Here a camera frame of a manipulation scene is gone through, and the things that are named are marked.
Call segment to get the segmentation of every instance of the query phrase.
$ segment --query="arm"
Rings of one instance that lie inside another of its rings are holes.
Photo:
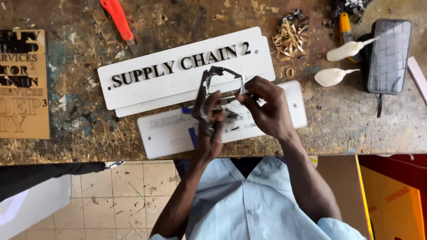
[[[187,228],[191,205],[202,174],[209,162],[220,154],[222,149],[221,131],[223,126],[223,111],[212,109],[219,99],[219,92],[212,94],[206,103],[208,116],[215,122],[215,133],[208,136],[201,128],[197,135],[197,149],[187,174],[178,184],[162,213],[154,224],[151,236],[160,234],[165,238],[178,237],[182,239]]]
[[[247,94],[237,96],[251,112],[257,126],[277,138],[287,157],[292,192],[300,209],[315,223],[323,217],[341,220],[332,190],[311,164],[292,125],[285,91],[261,77],[245,84]],[[256,94],[267,103],[259,106],[250,95]]]

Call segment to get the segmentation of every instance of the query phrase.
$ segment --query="white glue bottle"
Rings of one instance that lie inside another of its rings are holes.
[[[364,42],[350,41],[350,42],[340,46],[337,49],[329,51],[326,54],[326,58],[329,61],[339,61],[339,60],[343,60],[347,57],[352,57],[352,56],[356,55],[365,45],[370,44],[371,42],[373,42],[379,38],[380,37],[372,38],[372,39],[366,40]]]
[[[339,68],[324,69],[316,73],[314,79],[324,87],[334,86],[338,84],[348,73],[359,71],[359,69],[341,70]]]

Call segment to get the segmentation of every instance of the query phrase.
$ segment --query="black pants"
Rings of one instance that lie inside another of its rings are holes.
[[[103,170],[103,162],[3,166],[0,167],[0,202],[51,178]]]

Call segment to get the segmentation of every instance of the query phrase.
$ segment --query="hand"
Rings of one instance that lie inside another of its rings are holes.
[[[211,122],[214,122],[214,134],[207,135],[199,123],[199,133],[197,135],[196,152],[193,156],[198,161],[212,161],[219,156],[222,150],[221,132],[224,126],[224,110],[215,110],[213,108],[215,103],[220,101],[220,92],[216,91],[211,94],[206,101],[206,114]]]
[[[255,124],[264,133],[288,142],[295,135],[285,90],[267,79],[256,76],[245,84],[247,94],[236,96],[252,114]],[[262,107],[250,96],[256,94],[267,103]]]

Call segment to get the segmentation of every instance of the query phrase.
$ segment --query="light blue shirt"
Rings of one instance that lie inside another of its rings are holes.
[[[229,158],[214,159],[199,182],[187,240],[365,240],[332,218],[314,223],[297,205],[286,164],[264,157],[247,179]],[[150,240],[164,240],[156,234]]]

